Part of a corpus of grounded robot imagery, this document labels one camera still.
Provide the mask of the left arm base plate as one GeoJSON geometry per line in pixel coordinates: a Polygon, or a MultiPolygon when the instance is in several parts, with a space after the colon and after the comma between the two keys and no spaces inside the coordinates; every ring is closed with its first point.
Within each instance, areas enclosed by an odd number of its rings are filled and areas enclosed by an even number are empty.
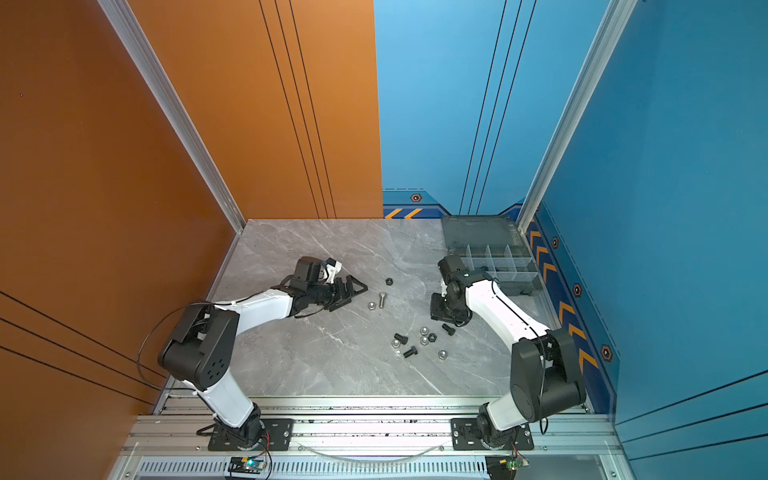
{"type": "Polygon", "coordinates": [[[234,428],[215,420],[213,424],[197,431],[208,437],[207,449],[214,452],[255,451],[285,452],[293,436],[294,421],[289,418],[267,418],[247,420],[234,428]]]}

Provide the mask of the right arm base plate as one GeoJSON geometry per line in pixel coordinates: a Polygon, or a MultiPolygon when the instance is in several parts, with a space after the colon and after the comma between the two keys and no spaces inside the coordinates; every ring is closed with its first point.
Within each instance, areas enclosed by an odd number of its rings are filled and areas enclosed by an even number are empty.
{"type": "Polygon", "coordinates": [[[457,451],[532,451],[535,448],[528,424],[500,431],[479,417],[452,418],[450,435],[453,449],[457,451]]]}

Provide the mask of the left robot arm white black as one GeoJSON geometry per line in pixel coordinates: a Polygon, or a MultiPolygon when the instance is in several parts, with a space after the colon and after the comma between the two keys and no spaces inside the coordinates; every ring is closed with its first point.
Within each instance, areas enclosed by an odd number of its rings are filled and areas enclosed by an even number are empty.
{"type": "Polygon", "coordinates": [[[242,390],[230,370],[236,338],[268,322],[302,318],[312,305],[335,311],[368,291],[352,275],[332,282],[296,281],[230,302],[187,305],[158,355],[158,363],[203,400],[214,423],[204,433],[240,450],[252,450],[267,435],[261,410],[242,390]]]}

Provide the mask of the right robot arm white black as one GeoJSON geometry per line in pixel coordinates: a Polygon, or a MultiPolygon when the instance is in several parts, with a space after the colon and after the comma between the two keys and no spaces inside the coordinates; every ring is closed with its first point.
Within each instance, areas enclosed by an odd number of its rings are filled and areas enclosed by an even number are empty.
{"type": "Polygon", "coordinates": [[[441,259],[438,269],[441,291],[431,297],[431,317],[457,327],[478,317],[510,351],[509,387],[482,405],[476,419],[487,447],[501,448],[522,426],[542,424],[586,401],[578,348],[567,329],[551,329],[535,320],[504,294],[489,272],[467,269],[456,255],[441,259]]]}

